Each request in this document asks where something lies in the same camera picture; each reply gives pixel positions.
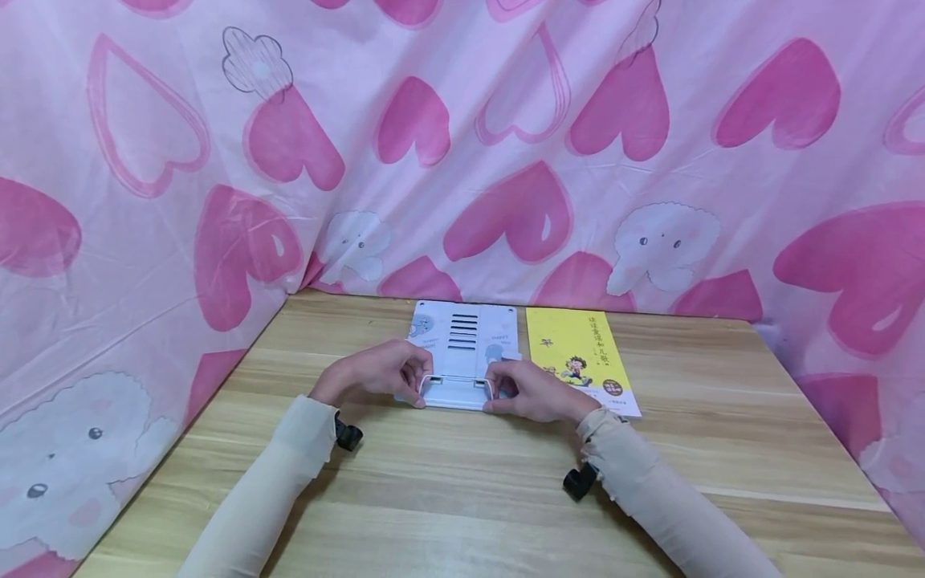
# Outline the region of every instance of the person's left hand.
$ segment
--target person's left hand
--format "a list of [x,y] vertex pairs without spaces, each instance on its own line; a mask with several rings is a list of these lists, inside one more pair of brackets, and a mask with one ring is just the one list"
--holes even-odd
[[430,351],[392,339],[333,362],[308,397],[336,406],[348,390],[361,387],[370,393],[398,396],[420,409],[425,406],[421,380],[432,373]]

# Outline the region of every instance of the yellow book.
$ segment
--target yellow book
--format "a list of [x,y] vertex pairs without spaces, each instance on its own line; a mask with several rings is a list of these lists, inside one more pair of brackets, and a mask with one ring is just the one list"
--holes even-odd
[[625,418],[641,418],[607,315],[600,311],[527,307],[530,358]]

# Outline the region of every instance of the arm sleeve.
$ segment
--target arm sleeve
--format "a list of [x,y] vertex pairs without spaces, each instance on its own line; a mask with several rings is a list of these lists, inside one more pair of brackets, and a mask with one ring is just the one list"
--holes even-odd
[[629,424],[604,409],[578,425],[586,460],[610,497],[686,576],[780,576],[719,508],[687,483]]
[[206,525],[179,578],[259,576],[295,499],[330,459],[337,410],[299,396]]

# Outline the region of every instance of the hand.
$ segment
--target hand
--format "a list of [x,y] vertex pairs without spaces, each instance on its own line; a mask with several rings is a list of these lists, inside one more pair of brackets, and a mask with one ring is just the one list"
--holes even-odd
[[401,339],[393,339],[333,362],[308,397],[337,406],[354,387],[370,393],[398,396],[416,408],[424,407],[421,380],[434,373],[434,358]]
[[[600,403],[532,362],[494,362],[485,372],[494,399],[486,413],[510,413],[534,422],[564,421],[578,426]],[[503,391],[507,399],[500,397]]]

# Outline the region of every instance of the wood grain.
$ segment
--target wood grain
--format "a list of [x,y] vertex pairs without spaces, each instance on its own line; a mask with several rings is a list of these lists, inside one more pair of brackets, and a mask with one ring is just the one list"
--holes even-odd
[[[403,337],[412,301],[293,296],[78,576],[169,576],[273,433],[339,357]],[[521,335],[525,336],[521,311]],[[792,576],[921,576],[925,557],[742,322],[609,314],[637,429]],[[526,355],[526,339],[522,353]],[[267,575],[675,575],[600,490],[561,479],[574,434],[357,397],[366,437],[300,498]]]

